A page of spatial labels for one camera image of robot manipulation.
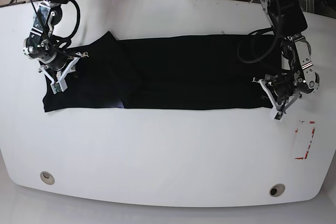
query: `black garment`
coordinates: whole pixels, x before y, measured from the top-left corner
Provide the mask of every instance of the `black garment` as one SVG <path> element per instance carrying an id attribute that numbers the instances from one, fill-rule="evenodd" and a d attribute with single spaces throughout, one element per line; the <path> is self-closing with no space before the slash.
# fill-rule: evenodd
<path id="1" fill-rule="evenodd" d="M 273 36 L 261 36 L 261 54 Z M 53 94 L 50 81 L 44 98 L 45 111 L 62 108 L 127 109 L 231 109 L 270 108 L 269 100 L 253 77 L 278 74 L 280 46 L 264 63 L 244 64 L 250 57 L 250 38 L 244 35 L 182 36 L 116 41 L 110 33 L 88 46 L 71 51 L 89 53 L 80 59 L 76 74 L 66 78 L 68 90 Z"/>

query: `white table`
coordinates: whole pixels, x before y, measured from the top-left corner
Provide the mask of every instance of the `white table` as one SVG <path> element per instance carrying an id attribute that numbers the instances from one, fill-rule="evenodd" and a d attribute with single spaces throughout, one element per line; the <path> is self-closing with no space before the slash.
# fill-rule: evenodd
<path id="1" fill-rule="evenodd" d="M 246 34 L 269 24 L 257 4 L 226 0 L 78 0 L 73 46 L 111 31 L 118 39 Z M 63 6 L 55 34 L 67 36 L 75 8 Z M 155 206 L 227 207 L 309 200 L 336 149 L 336 20 L 307 14 L 304 32 L 321 88 L 284 122 L 269 109 L 167 111 L 66 109 L 44 113 L 45 78 L 22 53 L 33 11 L 0 9 L 0 148 L 13 182 L 53 193 Z M 293 151 L 299 120 L 316 121 L 305 160 Z M 50 172 L 52 186 L 39 175 Z M 278 198 L 269 190 L 284 184 Z"/>

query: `black cloth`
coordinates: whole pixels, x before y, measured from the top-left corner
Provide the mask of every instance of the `black cloth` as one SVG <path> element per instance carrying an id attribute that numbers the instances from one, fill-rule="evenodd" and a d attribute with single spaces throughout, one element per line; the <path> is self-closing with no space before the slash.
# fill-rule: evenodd
<path id="1" fill-rule="evenodd" d="M 260 36 L 261 54 L 274 36 Z M 45 111 L 63 108 L 126 109 L 252 109 L 271 104 L 253 77 L 278 74 L 280 46 L 256 64 L 249 58 L 250 37 L 245 35 L 181 36 L 116 41 L 106 33 L 96 42 L 70 51 L 87 51 L 89 58 L 76 64 L 77 78 L 66 78 L 68 90 L 53 94 L 47 79 Z"/>

